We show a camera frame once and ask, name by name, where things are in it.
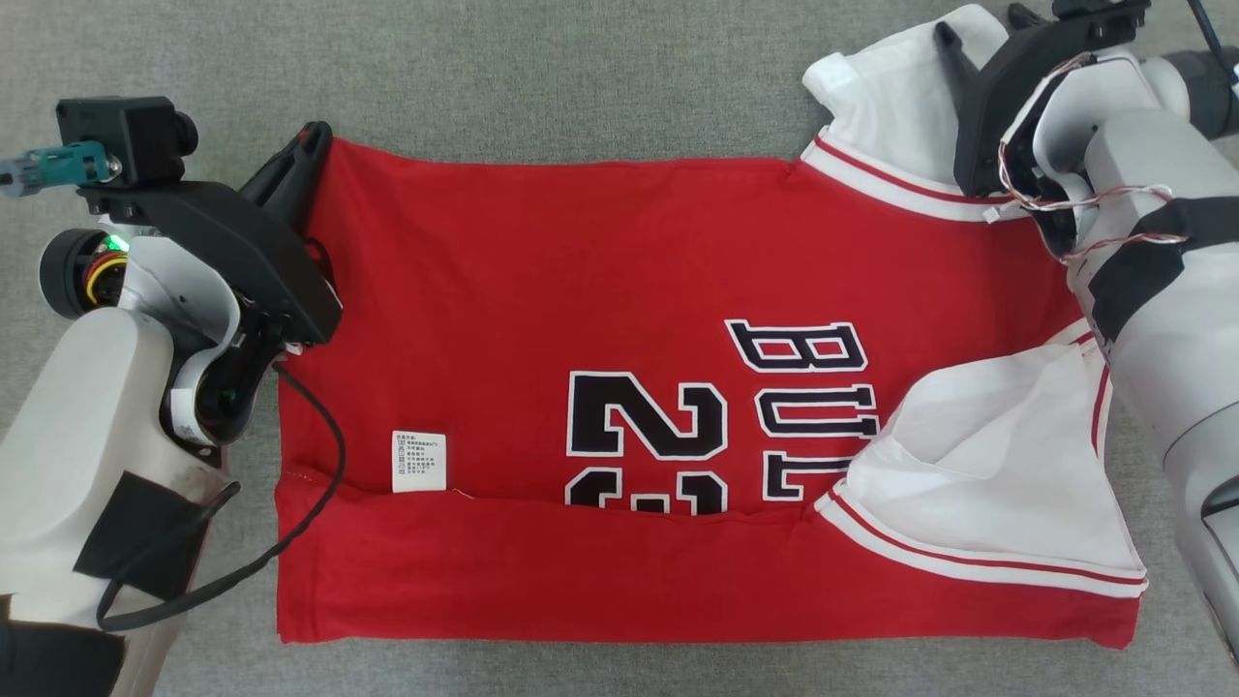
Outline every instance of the green led light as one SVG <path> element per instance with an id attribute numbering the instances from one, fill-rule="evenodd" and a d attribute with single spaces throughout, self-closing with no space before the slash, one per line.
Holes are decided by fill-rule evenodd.
<path id="1" fill-rule="evenodd" d="M 125 241 L 125 239 L 119 234 L 109 234 L 105 244 L 108 245 L 108 249 L 113 249 L 115 251 L 129 251 L 129 243 Z"/>

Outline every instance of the red and white stripe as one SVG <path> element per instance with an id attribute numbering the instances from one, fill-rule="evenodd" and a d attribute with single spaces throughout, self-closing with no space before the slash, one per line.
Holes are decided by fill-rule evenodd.
<path id="1" fill-rule="evenodd" d="M 1009 198 L 969 198 L 950 186 L 896 170 L 830 137 L 826 126 L 800 160 L 861 193 L 924 215 L 961 222 L 985 222 L 985 210 Z"/>
<path id="2" fill-rule="evenodd" d="M 1095 338 L 1088 323 L 1079 319 L 1047 343 L 1073 343 L 1082 350 L 1097 352 Z M 1104 468 L 1105 428 L 1110 413 L 1110 369 L 1099 371 L 1100 379 L 1092 411 L 1090 435 L 1097 459 L 1083 467 Z M 1111 501 L 1116 516 L 1118 504 Z M 1120 569 L 1087 562 L 1042 558 L 1017 553 L 969 552 L 918 542 L 891 530 L 871 516 L 855 501 L 846 488 L 846 479 L 836 484 L 817 503 L 818 513 L 861 547 L 891 561 L 949 578 L 986 583 L 1014 583 L 1083 591 L 1111 598 L 1139 598 L 1149 587 L 1135 546 L 1126 536 L 1132 569 Z"/>

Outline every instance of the care label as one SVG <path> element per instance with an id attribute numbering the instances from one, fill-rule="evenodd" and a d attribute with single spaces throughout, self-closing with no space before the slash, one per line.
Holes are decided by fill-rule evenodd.
<path id="1" fill-rule="evenodd" d="M 446 491 L 447 437 L 440 433 L 392 432 L 392 493 Z"/>

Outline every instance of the white jersey trim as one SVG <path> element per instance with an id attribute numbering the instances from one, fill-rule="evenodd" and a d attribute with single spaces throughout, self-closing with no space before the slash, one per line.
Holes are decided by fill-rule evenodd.
<path id="1" fill-rule="evenodd" d="M 958 186 L 929 181 L 869 157 L 831 139 L 825 126 L 805 147 L 800 160 L 856 191 L 892 206 L 959 222 L 985 222 L 985 210 L 1005 198 L 969 198 Z"/>
<path id="2" fill-rule="evenodd" d="M 1093 328 L 1088 326 L 1088 319 L 1080 317 L 1063 327 L 1062 331 L 1052 336 L 1046 343 L 1079 343 L 1084 345 L 1090 340 L 1095 340 L 1093 338 Z"/>
<path id="3" fill-rule="evenodd" d="M 1109 598 L 1139 598 L 1149 588 L 1144 567 L 1119 569 L 1069 560 L 978 553 L 916 542 L 869 516 L 849 500 L 841 484 L 818 501 L 818 513 L 861 547 L 891 561 L 961 581 L 1063 588 Z"/>

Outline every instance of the black cable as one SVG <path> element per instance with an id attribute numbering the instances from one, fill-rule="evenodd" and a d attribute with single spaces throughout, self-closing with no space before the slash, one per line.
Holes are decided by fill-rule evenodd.
<path id="1" fill-rule="evenodd" d="M 1234 74 L 1234 66 L 1227 64 L 1227 54 L 1222 48 L 1222 42 L 1218 41 L 1218 32 L 1213 30 L 1213 22 L 1209 20 L 1209 14 L 1204 10 L 1204 5 L 1201 0 L 1187 0 L 1187 5 L 1192 9 L 1192 14 L 1196 15 L 1196 24 L 1201 25 L 1201 33 L 1204 35 L 1204 42 L 1209 45 L 1209 51 L 1213 52 L 1213 56 L 1227 69 L 1230 80 L 1239 82 L 1239 76 Z"/>
<path id="2" fill-rule="evenodd" d="M 296 527 L 290 530 L 289 534 L 285 535 L 279 542 L 273 545 L 270 550 L 263 552 L 260 557 L 245 565 L 244 567 L 240 567 L 239 569 L 227 576 L 217 578 L 216 581 L 212 581 L 206 586 L 195 588 L 193 591 L 183 595 L 167 600 L 166 603 L 155 605 L 154 608 L 146 608 L 144 610 L 138 610 L 134 613 L 126 613 L 123 615 L 115 615 L 110 618 L 104 617 L 108 614 L 108 610 L 112 609 L 113 603 L 116 600 L 116 594 L 120 592 L 121 586 L 124 586 L 125 574 L 133 571 L 133 568 L 139 563 L 141 563 L 142 560 L 146 560 L 151 555 L 159 553 L 160 551 L 166 550 L 169 546 L 180 542 L 185 537 L 193 535 L 198 529 L 206 525 L 211 520 L 211 517 L 214 516 L 216 513 L 218 513 L 219 509 L 228 503 L 228 499 L 232 499 L 232 496 L 240 490 L 239 484 L 232 483 L 230 485 L 224 488 L 224 490 L 221 491 L 219 495 L 216 496 L 216 499 L 212 500 L 209 505 L 207 505 L 197 516 L 195 516 L 193 520 L 187 521 L 185 525 L 178 526 L 171 532 L 161 536 L 155 542 L 147 545 L 141 552 L 136 553 L 134 557 L 130 557 L 125 562 L 125 565 L 121 566 L 121 568 L 113 574 L 112 581 L 108 583 L 108 588 L 103 593 L 103 598 L 100 598 L 99 600 L 99 607 L 95 610 L 95 620 L 99 623 L 99 629 L 102 629 L 103 631 L 108 633 L 129 631 L 133 629 L 151 625 L 157 621 L 162 621 L 169 618 L 180 615 L 181 613 L 192 610 L 193 608 L 197 608 L 203 603 L 214 600 L 216 598 L 223 595 L 228 591 L 232 591 L 237 584 L 254 576 L 255 573 L 260 572 L 263 567 L 265 567 L 271 560 L 274 560 L 281 552 L 284 552 L 289 547 L 289 545 L 292 543 L 294 540 L 300 537 L 301 534 L 304 534 L 310 527 L 310 524 L 313 522 L 313 520 L 318 517 L 318 514 L 322 513 L 323 508 L 327 506 L 327 501 L 330 501 L 331 498 L 336 495 L 336 489 L 339 488 L 339 483 L 343 482 L 344 479 L 344 464 L 346 464 L 344 435 L 339 430 L 339 425 L 336 423 L 336 420 L 332 418 L 331 412 L 328 412 L 327 409 L 322 406 L 322 402 L 320 402 L 318 399 L 315 397 L 313 394 L 311 394 L 295 378 L 289 375 L 289 373 L 284 369 L 284 366 L 276 365 L 274 370 L 281 379 L 284 379 L 289 384 L 289 387 L 291 387 L 299 395 L 305 397 L 306 402 L 309 402 L 310 406 L 318 412 L 322 420 L 327 423 L 327 428 L 331 430 L 332 437 L 335 437 L 336 439 L 336 448 L 337 452 L 339 453 L 339 457 L 336 464 L 336 475 L 332 477 L 331 484 L 327 485 L 327 490 L 322 493 L 322 496 L 318 499 L 318 503 L 315 504 L 312 509 L 310 509 L 310 513 L 307 513 L 305 517 L 301 519 L 301 522 L 299 522 Z"/>
<path id="3" fill-rule="evenodd" d="M 11 675 L 17 665 L 17 638 L 9 621 L 10 595 L 0 595 L 0 675 Z"/>

